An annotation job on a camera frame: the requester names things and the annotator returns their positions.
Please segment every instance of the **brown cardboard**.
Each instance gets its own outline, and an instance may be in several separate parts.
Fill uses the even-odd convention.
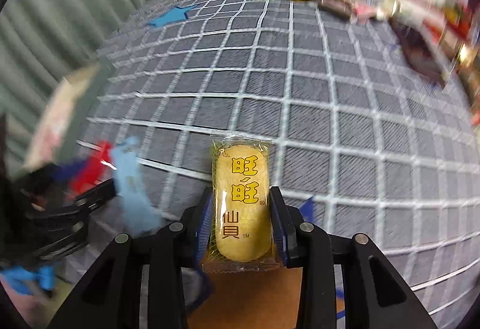
[[[189,329],[292,329],[302,270],[211,273],[215,291],[188,319]]]

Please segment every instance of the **metal screw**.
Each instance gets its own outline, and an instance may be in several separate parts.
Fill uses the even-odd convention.
[[[304,222],[300,224],[300,229],[304,232],[311,232],[314,229],[314,226],[310,222]]]
[[[172,232],[179,232],[183,229],[183,224],[181,222],[174,222],[170,224],[169,228]]]
[[[115,242],[117,244],[123,244],[123,243],[126,243],[127,241],[128,241],[128,234],[126,233],[120,233],[115,237]]]
[[[368,236],[360,233],[355,236],[355,241],[357,241],[359,244],[365,245],[368,243]]]
[[[80,222],[77,222],[75,225],[73,225],[71,227],[71,229],[73,230],[74,233],[76,233],[77,231],[79,231],[81,228],[83,228],[83,222],[80,221]]]

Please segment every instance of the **green curtain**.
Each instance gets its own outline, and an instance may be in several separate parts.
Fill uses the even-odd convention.
[[[0,12],[0,110],[8,113],[9,173],[62,77],[148,0],[8,0]]]

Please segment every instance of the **red package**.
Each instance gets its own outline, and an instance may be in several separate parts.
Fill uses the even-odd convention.
[[[70,183],[70,189],[75,196],[92,188],[105,172],[107,165],[112,164],[110,158],[112,144],[107,141],[101,141],[98,146],[100,150],[92,151],[85,168]]]

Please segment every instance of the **colorful packaging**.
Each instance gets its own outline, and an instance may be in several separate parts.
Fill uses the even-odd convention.
[[[271,143],[212,136],[213,219],[205,271],[279,267],[269,207]]]

